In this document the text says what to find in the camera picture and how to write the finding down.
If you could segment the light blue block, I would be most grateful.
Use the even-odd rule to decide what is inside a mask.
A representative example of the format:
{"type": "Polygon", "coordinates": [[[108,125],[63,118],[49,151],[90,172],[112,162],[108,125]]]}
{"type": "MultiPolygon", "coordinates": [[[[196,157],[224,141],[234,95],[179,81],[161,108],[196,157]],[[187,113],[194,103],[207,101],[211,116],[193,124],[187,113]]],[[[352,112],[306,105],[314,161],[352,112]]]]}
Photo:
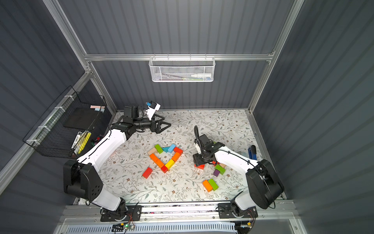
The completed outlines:
{"type": "Polygon", "coordinates": [[[174,148],[176,146],[174,144],[172,144],[169,148],[168,148],[168,153],[172,153],[174,151],[174,148]]]}

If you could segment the orange block low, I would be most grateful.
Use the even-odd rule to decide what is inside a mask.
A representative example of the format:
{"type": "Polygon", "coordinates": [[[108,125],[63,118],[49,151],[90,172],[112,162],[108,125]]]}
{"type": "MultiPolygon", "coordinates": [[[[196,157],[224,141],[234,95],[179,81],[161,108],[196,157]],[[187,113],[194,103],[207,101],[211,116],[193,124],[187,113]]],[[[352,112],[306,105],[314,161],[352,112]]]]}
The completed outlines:
{"type": "Polygon", "coordinates": [[[157,160],[155,163],[157,164],[159,168],[163,168],[165,166],[164,163],[160,160],[157,160]]]}

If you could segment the yellow block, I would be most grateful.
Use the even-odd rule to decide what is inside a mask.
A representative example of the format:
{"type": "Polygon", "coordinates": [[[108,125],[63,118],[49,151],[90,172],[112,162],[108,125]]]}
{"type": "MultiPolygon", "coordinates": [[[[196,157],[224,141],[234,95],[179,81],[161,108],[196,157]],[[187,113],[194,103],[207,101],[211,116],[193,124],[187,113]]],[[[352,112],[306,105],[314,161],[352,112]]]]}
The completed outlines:
{"type": "Polygon", "coordinates": [[[174,164],[175,164],[174,160],[169,160],[168,163],[165,164],[165,166],[169,170],[174,164]]]}

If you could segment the red small block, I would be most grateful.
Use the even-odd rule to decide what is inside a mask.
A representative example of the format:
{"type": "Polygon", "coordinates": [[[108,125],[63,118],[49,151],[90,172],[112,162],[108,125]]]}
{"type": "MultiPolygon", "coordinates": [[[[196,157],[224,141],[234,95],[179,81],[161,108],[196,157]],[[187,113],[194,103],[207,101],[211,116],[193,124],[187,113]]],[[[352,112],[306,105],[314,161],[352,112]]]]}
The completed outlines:
{"type": "Polygon", "coordinates": [[[168,168],[164,165],[162,168],[161,168],[162,172],[163,173],[166,173],[168,171],[168,168]]]}

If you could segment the red long block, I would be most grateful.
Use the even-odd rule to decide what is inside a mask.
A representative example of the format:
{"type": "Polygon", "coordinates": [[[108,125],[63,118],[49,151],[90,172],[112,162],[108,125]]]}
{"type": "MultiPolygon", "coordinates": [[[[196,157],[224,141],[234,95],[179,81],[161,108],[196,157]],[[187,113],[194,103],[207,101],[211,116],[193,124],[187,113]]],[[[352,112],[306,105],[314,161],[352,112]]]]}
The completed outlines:
{"type": "Polygon", "coordinates": [[[148,167],[148,168],[145,170],[145,172],[142,174],[142,176],[143,176],[144,178],[148,178],[148,177],[152,174],[152,172],[153,172],[153,169],[150,168],[150,167],[148,167]]]}

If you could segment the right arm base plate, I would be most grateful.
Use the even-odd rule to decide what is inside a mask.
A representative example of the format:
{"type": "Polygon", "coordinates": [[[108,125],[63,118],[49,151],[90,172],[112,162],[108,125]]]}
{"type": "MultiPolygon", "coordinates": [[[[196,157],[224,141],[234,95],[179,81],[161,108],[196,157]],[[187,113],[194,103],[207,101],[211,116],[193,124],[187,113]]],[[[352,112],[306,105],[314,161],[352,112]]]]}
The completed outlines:
{"type": "Polygon", "coordinates": [[[254,219],[258,217],[257,208],[255,206],[249,207],[246,210],[242,210],[234,203],[218,203],[215,209],[218,212],[221,219],[229,218],[250,218],[254,219]]]}

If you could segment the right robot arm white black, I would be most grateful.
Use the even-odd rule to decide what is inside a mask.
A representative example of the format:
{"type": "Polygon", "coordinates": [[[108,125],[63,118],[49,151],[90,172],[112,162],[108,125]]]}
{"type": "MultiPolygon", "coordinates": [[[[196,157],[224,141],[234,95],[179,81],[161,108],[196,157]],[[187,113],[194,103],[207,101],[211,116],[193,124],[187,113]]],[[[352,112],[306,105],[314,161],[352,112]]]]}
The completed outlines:
{"type": "Polygon", "coordinates": [[[283,193],[284,186],[272,164],[267,160],[246,158],[220,142],[214,142],[205,134],[195,136],[197,153],[193,155],[196,166],[217,162],[245,175],[247,188],[231,201],[236,216],[249,208],[267,209],[283,193]]]}

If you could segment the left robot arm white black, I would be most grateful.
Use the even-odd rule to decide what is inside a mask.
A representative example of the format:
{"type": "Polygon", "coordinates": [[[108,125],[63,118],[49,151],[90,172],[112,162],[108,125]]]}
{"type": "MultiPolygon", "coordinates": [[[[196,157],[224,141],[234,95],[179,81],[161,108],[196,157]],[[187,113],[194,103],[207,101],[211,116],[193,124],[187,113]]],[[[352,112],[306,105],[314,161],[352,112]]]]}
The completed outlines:
{"type": "Polygon", "coordinates": [[[159,134],[171,126],[164,117],[156,114],[161,105],[150,101],[146,110],[140,114],[136,106],[127,106],[123,116],[109,125],[105,137],[84,155],[69,160],[63,167],[63,190],[66,194],[85,199],[107,211],[125,213],[124,199],[104,188],[98,174],[102,165],[134,133],[149,129],[159,134]]]}

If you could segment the red block low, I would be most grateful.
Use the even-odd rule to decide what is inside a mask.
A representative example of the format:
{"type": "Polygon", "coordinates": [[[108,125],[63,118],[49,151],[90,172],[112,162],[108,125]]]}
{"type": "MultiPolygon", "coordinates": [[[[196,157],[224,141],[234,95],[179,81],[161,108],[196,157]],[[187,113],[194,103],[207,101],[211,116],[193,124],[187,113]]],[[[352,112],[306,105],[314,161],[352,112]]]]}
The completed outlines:
{"type": "Polygon", "coordinates": [[[198,168],[198,169],[201,169],[201,170],[203,170],[203,169],[204,169],[204,167],[205,167],[205,165],[200,165],[200,166],[196,166],[196,165],[195,165],[195,167],[196,167],[196,168],[198,168]]]}

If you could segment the beige wooden block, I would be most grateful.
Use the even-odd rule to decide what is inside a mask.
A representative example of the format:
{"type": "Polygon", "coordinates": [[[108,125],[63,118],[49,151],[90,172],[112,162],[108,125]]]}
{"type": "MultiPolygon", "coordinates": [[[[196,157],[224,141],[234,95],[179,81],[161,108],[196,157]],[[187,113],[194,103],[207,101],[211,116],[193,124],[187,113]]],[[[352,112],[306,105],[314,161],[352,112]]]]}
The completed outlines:
{"type": "Polygon", "coordinates": [[[152,154],[157,154],[157,153],[158,153],[158,151],[155,147],[148,151],[149,156],[152,155],[152,154]]]}

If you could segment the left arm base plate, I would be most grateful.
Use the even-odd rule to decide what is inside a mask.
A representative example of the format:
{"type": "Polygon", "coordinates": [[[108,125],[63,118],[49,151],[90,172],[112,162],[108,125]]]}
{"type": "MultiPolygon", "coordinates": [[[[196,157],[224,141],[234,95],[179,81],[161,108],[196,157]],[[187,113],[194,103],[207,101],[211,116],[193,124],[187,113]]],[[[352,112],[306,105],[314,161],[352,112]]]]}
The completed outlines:
{"type": "Polygon", "coordinates": [[[129,222],[132,221],[139,221],[142,213],[142,206],[141,205],[130,205],[127,206],[126,211],[109,211],[107,209],[102,208],[100,210],[101,222],[129,222]]]}

